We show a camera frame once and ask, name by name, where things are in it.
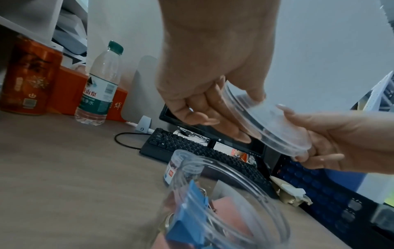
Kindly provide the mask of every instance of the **blue binder clip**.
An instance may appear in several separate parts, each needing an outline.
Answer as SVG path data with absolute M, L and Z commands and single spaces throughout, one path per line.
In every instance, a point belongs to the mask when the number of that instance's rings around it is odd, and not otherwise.
M 197 203 L 191 201 L 191 194 L 197 200 Z M 203 248 L 205 234 L 198 223 L 206 221 L 205 210 L 207 207 L 208 198 L 201 193 L 193 180 L 190 181 L 185 201 L 178 208 L 178 212 L 168 228 L 166 239 L 192 244 L 196 248 Z

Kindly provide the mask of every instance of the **black keyboard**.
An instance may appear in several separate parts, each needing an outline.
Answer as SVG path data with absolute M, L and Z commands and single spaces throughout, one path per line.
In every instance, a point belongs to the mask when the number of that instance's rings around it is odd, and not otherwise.
M 142 146 L 140 154 L 168 163 L 175 150 L 189 151 L 195 155 L 212 158 L 225 163 L 252 180 L 271 198 L 278 198 L 271 182 L 266 180 L 254 166 L 240 161 L 238 158 L 229 156 L 212 148 L 208 148 L 176 134 L 172 134 L 161 128 L 158 128 L 153 132 L 146 143 Z M 215 171 L 205 171 L 203 173 L 205 173 L 204 176 L 208 178 L 222 180 L 223 182 L 229 183 L 228 179 L 222 179 L 223 177 L 216 174 Z

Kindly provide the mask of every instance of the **small bottle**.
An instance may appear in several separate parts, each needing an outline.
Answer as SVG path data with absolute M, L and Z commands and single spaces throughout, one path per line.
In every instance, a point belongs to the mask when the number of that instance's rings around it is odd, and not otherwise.
M 82 99 L 75 112 L 78 122 L 94 126 L 104 123 L 120 82 L 123 47 L 114 41 L 93 62 Z

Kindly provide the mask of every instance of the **wooden desk surface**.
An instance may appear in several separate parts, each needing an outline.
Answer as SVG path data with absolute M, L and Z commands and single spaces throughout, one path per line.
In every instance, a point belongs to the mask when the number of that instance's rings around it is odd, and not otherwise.
M 132 249 L 166 187 L 164 163 L 114 142 L 131 129 L 0 112 L 0 247 Z M 146 138 L 124 141 L 141 146 Z M 349 248 L 303 210 L 275 202 L 290 223 L 291 248 Z

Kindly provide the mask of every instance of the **computer monitor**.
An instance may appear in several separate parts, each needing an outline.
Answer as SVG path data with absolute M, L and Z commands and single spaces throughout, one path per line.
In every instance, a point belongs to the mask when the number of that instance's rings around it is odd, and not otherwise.
M 207 137 L 210 139 L 208 143 L 208 147 L 213 148 L 216 142 L 228 145 L 236 150 L 245 152 L 247 154 L 257 156 L 259 158 L 263 158 L 265 145 L 255 138 L 252 138 L 252 142 L 250 144 L 245 144 L 239 141 L 236 141 L 220 132 L 215 130 L 210 126 L 196 125 L 190 126 L 188 124 L 183 123 L 179 119 L 177 119 L 168 107 L 165 105 L 163 110 L 160 113 L 160 120 L 171 123 L 173 125 L 179 126 L 191 132 L 197 133 L 201 136 Z

